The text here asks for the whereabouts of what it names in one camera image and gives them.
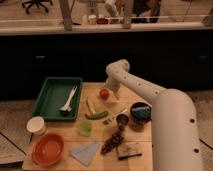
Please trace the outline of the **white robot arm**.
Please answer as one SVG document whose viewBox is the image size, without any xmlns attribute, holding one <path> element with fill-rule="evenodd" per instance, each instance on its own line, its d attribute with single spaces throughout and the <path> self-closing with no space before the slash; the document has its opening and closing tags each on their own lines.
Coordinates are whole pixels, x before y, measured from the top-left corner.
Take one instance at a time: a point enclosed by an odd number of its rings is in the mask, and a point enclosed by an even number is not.
<svg viewBox="0 0 213 171">
<path fill-rule="evenodd" d="M 153 171 L 204 171 L 197 111 L 183 91 L 164 88 L 129 73 L 126 59 L 106 66 L 106 87 L 123 84 L 151 106 Z"/>
</svg>

